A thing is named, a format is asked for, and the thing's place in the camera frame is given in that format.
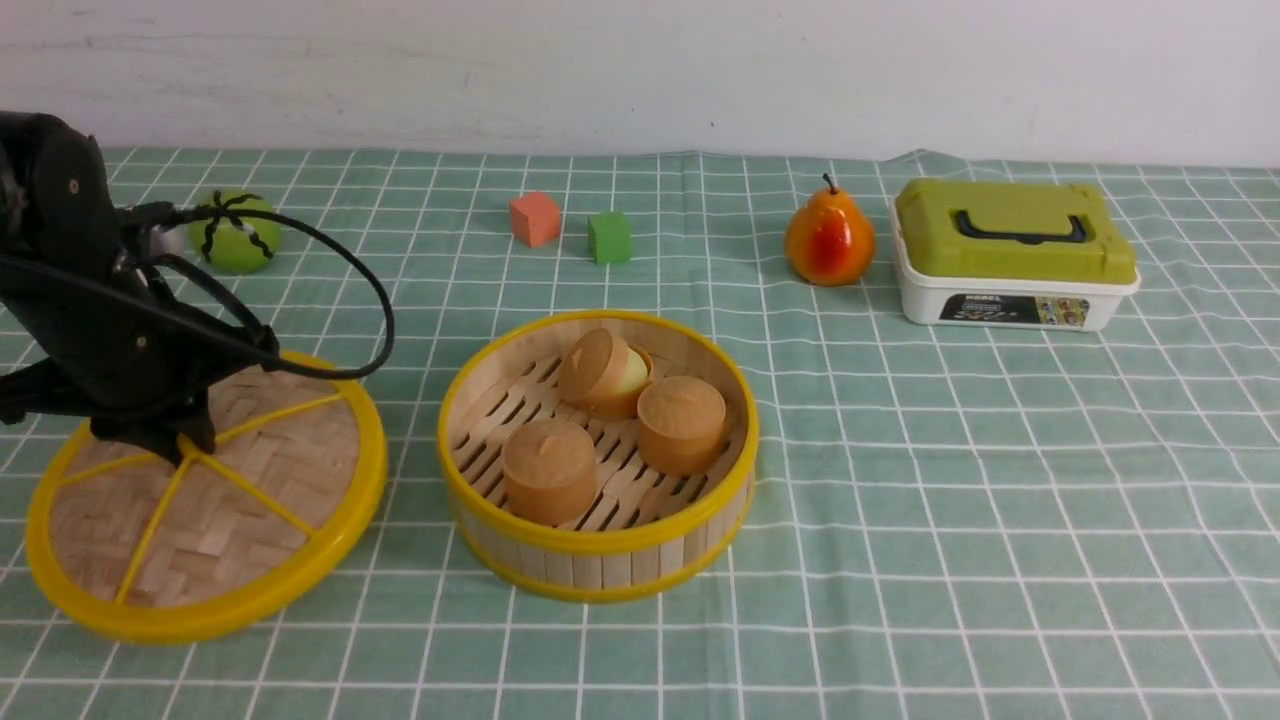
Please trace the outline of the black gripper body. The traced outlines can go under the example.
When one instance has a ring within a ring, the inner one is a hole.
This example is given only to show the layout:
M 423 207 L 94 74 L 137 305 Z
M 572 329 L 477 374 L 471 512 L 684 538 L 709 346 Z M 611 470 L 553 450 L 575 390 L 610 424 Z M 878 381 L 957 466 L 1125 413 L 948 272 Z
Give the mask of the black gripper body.
M 255 360 L 84 291 L 9 290 L 3 304 L 46 357 L 3 377 L 3 424 L 29 414 L 81 416 L 100 439 L 119 425 L 178 430 L 178 409 Z

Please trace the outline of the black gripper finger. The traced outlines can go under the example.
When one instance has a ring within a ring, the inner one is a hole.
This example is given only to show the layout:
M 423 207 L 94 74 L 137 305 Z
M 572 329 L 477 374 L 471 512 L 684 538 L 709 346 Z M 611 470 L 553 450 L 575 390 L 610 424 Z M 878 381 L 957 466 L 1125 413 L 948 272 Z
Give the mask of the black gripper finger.
M 180 432 L 165 425 L 119 425 L 115 429 L 116 442 L 154 454 L 174 468 L 184 459 L 179 438 Z

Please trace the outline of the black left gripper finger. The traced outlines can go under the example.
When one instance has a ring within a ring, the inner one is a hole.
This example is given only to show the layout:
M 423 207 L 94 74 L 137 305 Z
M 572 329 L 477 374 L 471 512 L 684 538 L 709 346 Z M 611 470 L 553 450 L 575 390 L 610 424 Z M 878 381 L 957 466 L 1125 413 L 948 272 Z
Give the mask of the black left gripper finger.
M 183 405 L 178 409 L 178 434 L 197 450 L 212 454 L 218 448 L 216 429 L 207 405 Z

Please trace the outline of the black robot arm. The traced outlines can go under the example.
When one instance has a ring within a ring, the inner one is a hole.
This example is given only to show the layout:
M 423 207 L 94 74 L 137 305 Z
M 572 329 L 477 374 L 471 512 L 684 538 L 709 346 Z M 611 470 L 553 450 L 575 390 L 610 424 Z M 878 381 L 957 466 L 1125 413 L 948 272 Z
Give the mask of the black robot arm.
M 3 306 L 45 354 L 3 377 L 3 423 L 86 418 L 97 439 L 175 465 L 183 439 L 212 452 L 209 392 L 276 355 L 273 332 L 157 251 L 174 205 L 118 208 L 93 137 L 33 111 L 4 111 L 1 137 Z

